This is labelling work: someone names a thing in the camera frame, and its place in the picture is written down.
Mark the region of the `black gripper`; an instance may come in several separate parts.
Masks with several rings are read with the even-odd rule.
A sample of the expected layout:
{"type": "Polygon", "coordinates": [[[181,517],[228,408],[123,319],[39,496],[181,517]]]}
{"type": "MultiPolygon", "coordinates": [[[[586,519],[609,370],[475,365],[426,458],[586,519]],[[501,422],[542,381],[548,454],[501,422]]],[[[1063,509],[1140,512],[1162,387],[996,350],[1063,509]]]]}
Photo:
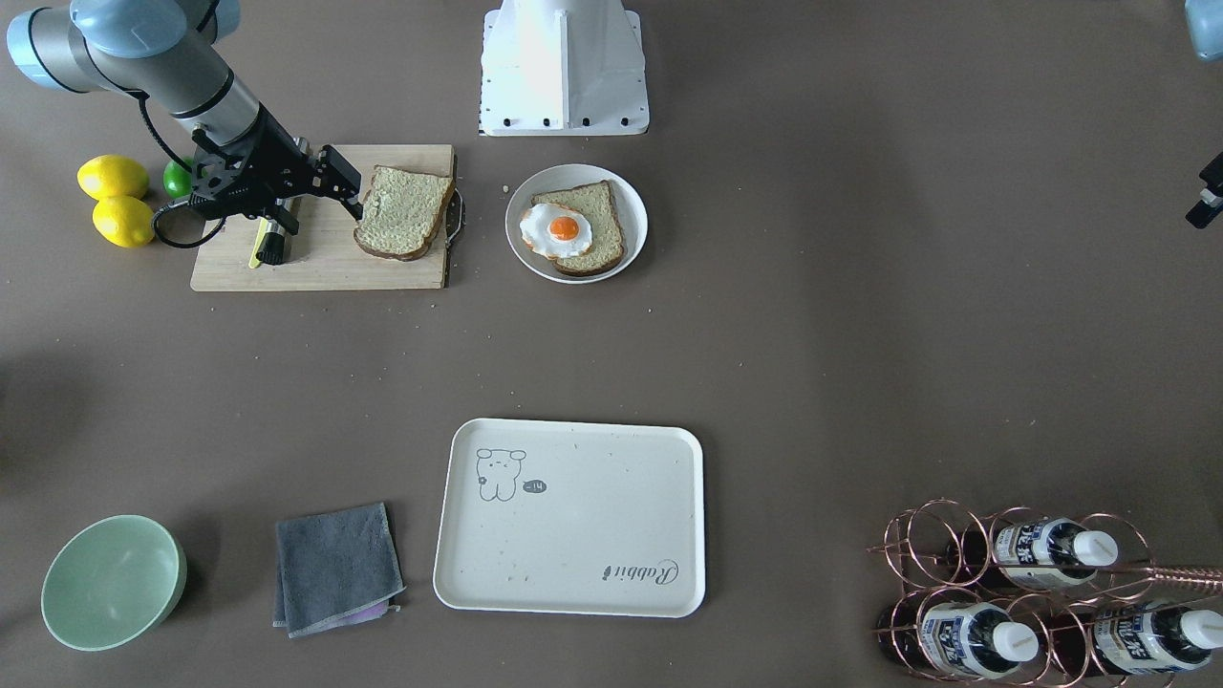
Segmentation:
{"type": "Polygon", "coordinates": [[[212,141],[202,126],[191,137],[196,154],[187,207],[207,221],[258,218],[257,240],[267,232],[298,232],[298,196],[355,202],[361,191],[361,174],[335,147],[320,148],[319,164],[301,152],[270,112],[259,112],[249,130],[229,144],[212,141]]]}

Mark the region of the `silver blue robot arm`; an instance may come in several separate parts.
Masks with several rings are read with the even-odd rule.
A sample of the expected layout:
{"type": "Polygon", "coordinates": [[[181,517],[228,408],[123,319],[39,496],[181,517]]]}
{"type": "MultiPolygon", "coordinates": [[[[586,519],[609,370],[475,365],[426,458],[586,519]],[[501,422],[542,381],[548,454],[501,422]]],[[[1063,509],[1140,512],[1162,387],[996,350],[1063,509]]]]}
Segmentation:
{"type": "Polygon", "coordinates": [[[289,200],[316,196],[362,218],[358,171],[333,145],[302,152],[215,53],[238,21],[236,1],[73,1],[18,13],[6,45],[21,73],[49,90],[160,104],[196,145],[190,193],[174,209],[205,221],[264,218],[294,233],[289,200]]]}

